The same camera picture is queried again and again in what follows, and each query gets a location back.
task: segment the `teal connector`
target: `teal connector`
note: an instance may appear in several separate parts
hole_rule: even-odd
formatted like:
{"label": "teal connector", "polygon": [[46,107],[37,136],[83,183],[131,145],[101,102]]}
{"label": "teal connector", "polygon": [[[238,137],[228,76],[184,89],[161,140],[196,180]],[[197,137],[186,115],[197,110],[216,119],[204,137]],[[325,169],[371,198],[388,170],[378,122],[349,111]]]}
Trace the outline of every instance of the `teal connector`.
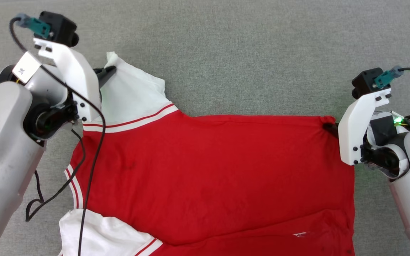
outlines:
{"label": "teal connector", "polygon": [[42,36],[43,38],[48,38],[49,36],[51,36],[49,24],[43,21],[39,21],[36,18],[32,18],[26,15],[25,13],[18,13],[16,17],[20,18],[20,20],[17,21],[18,26],[29,28],[31,31],[34,32],[34,34]]}
{"label": "teal connector", "polygon": [[39,21],[36,18],[30,18],[28,21],[28,28],[34,32],[34,34],[37,34],[39,36],[42,36],[43,38],[47,38],[50,36],[50,25],[43,22]]}
{"label": "teal connector", "polygon": [[393,79],[398,78],[404,74],[404,71],[398,71],[400,69],[400,66],[394,66],[391,70],[387,70],[382,75],[378,76],[375,80],[374,83],[376,84],[378,89],[382,89],[386,86],[388,86]]}

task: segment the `red shirt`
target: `red shirt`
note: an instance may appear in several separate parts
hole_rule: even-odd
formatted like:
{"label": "red shirt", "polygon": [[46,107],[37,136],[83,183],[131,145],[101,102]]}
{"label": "red shirt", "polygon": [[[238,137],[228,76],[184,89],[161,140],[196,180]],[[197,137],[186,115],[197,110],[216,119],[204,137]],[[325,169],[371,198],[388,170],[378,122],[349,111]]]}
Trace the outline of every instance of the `red shirt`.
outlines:
{"label": "red shirt", "polygon": [[[322,129],[332,117],[191,118],[165,98],[161,79],[141,85],[148,74],[110,58],[115,64],[102,91],[107,134],[88,209],[163,241],[156,255],[170,255],[167,245],[172,255],[354,254],[354,173]],[[111,106],[126,109],[107,118]],[[100,131],[98,120],[84,124],[76,208]],[[81,158],[78,145],[67,173]]]}

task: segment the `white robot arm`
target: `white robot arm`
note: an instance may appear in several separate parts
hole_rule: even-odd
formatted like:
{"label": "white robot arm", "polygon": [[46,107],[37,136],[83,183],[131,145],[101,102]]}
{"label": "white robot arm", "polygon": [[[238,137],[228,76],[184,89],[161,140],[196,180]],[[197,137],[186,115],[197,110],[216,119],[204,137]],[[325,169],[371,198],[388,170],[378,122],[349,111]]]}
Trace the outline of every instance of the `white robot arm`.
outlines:
{"label": "white robot arm", "polygon": [[32,22],[30,29],[35,32],[40,29],[34,44],[39,55],[53,60],[56,67],[41,66],[26,52],[0,74],[0,237],[22,202],[46,141],[66,123],[95,119],[98,113],[90,103],[100,107],[99,88],[116,71],[115,67],[93,70],[83,55],[70,48],[78,43],[77,26],[64,16],[44,11],[39,19],[21,15],[18,20],[25,27]]}
{"label": "white robot arm", "polygon": [[[387,81],[380,78],[392,76]],[[402,75],[402,68],[382,72],[375,68],[362,72],[352,83],[351,104],[340,123],[337,135],[341,160],[349,165],[364,162],[377,167],[389,178],[389,186],[410,239],[410,116],[396,112],[375,112],[389,103],[389,81]],[[336,127],[327,127],[336,135]]]}

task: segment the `sticker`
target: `sticker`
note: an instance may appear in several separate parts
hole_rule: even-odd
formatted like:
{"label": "sticker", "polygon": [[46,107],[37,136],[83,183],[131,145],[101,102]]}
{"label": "sticker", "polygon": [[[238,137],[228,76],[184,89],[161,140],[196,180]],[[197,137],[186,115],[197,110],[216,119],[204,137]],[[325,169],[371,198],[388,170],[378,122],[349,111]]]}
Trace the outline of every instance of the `sticker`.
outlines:
{"label": "sticker", "polygon": [[12,69],[12,73],[23,83],[27,83],[41,65],[42,63],[31,53],[26,52]]}

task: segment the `white sleeve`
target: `white sleeve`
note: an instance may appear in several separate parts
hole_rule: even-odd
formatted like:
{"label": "white sleeve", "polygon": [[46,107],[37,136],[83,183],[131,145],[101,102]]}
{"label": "white sleeve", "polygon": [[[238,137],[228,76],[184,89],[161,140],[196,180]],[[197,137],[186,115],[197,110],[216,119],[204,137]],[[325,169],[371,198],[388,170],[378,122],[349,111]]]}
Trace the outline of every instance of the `white sleeve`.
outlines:
{"label": "white sleeve", "polygon": [[[78,254],[78,237],[83,209],[69,211],[60,220],[62,255]],[[138,232],[115,217],[102,217],[86,211],[82,236],[82,255],[86,256],[147,256],[156,251],[162,242]]]}
{"label": "white sleeve", "polygon": [[[107,125],[145,118],[172,104],[165,97],[163,79],[129,65],[115,52],[107,53],[105,67],[111,65],[115,65],[117,71],[101,89],[101,111]],[[88,122],[93,123],[102,124],[101,118]]]}

